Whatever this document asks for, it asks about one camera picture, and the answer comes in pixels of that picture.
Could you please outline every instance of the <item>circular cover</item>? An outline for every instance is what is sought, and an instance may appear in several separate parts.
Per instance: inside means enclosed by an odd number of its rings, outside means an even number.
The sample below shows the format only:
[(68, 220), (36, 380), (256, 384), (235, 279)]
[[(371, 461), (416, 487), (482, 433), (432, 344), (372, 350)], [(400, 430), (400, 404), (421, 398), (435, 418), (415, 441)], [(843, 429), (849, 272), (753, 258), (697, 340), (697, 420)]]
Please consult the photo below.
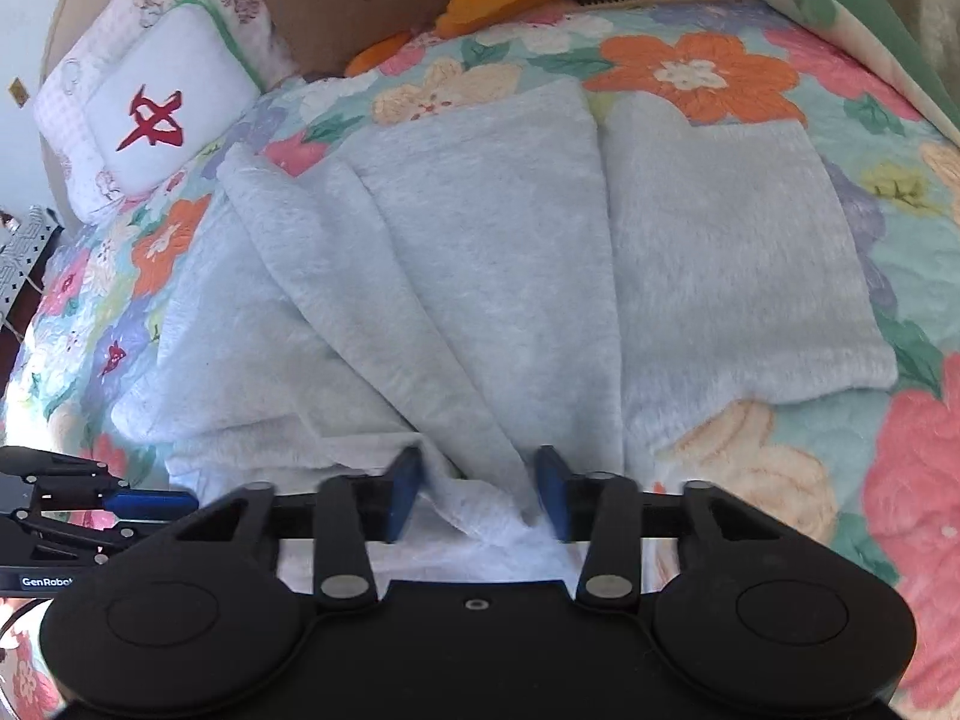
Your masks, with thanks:
[(127, 557), (62, 591), (40, 628), (51, 673), (83, 703), (139, 717), (212, 709), (296, 646), (296, 595), (241, 555), (172, 543), (150, 562)]
[(661, 591), (653, 632), (714, 696), (752, 712), (847, 712), (908, 666), (916, 629), (906, 603), (841, 557), (802, 542), (743, 541), (710, 560)]

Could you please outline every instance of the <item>pink and white pillow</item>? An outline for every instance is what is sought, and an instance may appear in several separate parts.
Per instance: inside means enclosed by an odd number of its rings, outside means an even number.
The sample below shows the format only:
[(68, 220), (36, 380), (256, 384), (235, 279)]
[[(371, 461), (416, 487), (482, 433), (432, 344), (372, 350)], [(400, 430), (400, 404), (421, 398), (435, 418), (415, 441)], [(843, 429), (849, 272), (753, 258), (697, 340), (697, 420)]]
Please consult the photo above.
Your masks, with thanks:
[[(111, 0), (37, 94), (34, 116), (64, 165), (70, 205), (81, 221), (109, 218), (126, 199), (86, 121), (85, 106), (104, 78), (177, 4), (190, 0)], [(200, 1), (217, 13), (262, 89), (296, 72), (261, 0)]]
[(260, 97), (201, 5), (160, 18), (85, 105), (107, 170), (124, 194), (165, 181)]

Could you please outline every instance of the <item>black cable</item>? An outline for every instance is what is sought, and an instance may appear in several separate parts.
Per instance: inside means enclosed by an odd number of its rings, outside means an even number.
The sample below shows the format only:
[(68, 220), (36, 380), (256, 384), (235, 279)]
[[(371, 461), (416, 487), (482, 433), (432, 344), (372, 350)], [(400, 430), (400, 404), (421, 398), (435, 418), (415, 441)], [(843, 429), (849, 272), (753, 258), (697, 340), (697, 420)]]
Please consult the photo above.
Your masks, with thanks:
[(32, 601), (27, 601), (27, 603), (22, 605), (22, 607), (18, 608), (18, 610), (10, 615), (10, 619), (8, 619), (7, 622), (5, 622), (3, 625), (0, 625), (0, 640), (3, 640), (3, 637), (7, 635), (7, 632), (24, 614), (30, 613), (40, 604), (45, 604), (49, 600), (49, 598), (35, 598)]

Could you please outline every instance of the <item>purple flower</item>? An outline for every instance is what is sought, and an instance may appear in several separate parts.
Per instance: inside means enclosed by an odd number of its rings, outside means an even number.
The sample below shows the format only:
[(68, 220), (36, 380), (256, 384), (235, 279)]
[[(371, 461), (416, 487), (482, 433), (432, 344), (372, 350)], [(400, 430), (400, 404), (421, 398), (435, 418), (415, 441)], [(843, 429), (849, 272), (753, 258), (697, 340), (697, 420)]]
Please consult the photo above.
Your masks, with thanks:
[(90, 378), (80, 399), (83, 411), (96, 415), (121, 394), (121, 381), (133, 363), (150, 346), (147, 309), (150, 295), (133, 300), (120, 319), (100, 336), (93, 352)]
[(213, 180), (217, 177), (217, 170), (234, 143), (246, 143), (256, 154), (266, 148), (270, 138), (277, 133), (280, 124), (283, 124), (287, 118), (287, 112), (283, 108), (272, 105), (274, 98), (274, 95), (261, 98), (243, 119), (227, 130), (223, 145), (203, 166), (203, 172), (200, 174), (203, 178)]
[(827, 168), (827, 174), (833, 182), (853, 233), (853, 245), (870, 289), (871, 303), (888, 316), (896, 317), (896, 295), (890, 286), (890, 280), (877, 267), (877, 263), (870, 259), (874, 244), (887, 234), (887, 223), (880, 204), (875, 196), (849, 180), (843, 170), (833, 162), (824, 159), (824, 167)]
[(666, 26), (686, 26), (708, 32), (742, 32), (744, 29), (784, 28), (789, 19), (763, 2), (713, 2), (712, 4), (657, 5), (650, 17)]

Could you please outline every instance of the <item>white wall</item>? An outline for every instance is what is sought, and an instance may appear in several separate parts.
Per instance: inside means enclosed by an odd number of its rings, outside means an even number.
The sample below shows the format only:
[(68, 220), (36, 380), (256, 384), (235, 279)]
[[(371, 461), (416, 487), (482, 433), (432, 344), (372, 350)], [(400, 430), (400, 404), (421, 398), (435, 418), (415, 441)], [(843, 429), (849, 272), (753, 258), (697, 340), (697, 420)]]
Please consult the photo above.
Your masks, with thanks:
[(40, 158), (32, 100), (18, 108), (7, 93), (19, 77), (31, 98), (59, 0), (0, 0), (0, 208), (22, 215), (31, 205), (56, 208)]

